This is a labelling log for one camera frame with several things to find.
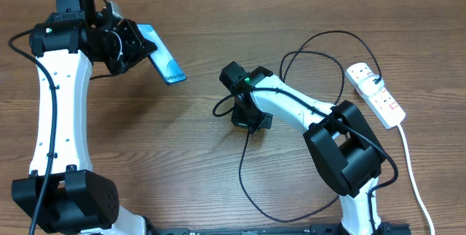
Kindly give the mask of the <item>blue Galaxy smartphone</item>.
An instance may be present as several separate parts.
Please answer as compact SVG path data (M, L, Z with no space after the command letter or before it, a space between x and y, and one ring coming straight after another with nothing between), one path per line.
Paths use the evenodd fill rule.
M165 46L152 25L139 23L137 24L139 31L145 39L155 43L157 49L149 55L149 59L153 66L159 72L164 82L168 85L176 84L186 80L186 74L171 55L168 48Z

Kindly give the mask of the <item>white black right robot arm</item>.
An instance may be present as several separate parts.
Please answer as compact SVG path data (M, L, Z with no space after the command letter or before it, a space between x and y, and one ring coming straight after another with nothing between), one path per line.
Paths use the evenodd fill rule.
M221 70L220 82L234 98L232 123L252 135L269 129L277 117L303 135L320 177L339 196L338 223L312 224L308 234L410 234L407 224L384 222L378 215L376 190L393 184L378 179L382 163L397 165L382 148L358 107L312 99L289 87L269 69L251 72L236 62Z

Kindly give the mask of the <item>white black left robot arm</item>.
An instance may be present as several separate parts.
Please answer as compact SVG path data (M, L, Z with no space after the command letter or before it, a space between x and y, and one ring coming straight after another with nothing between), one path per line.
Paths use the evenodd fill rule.
M151 221L119 203L115 183L93 171L87 147L87 91L96 62L110 76L155 52L137 24L110 1L55 0L56 10L25 32L39 76L39 124L28 177L12 182L30 232L154 234Z

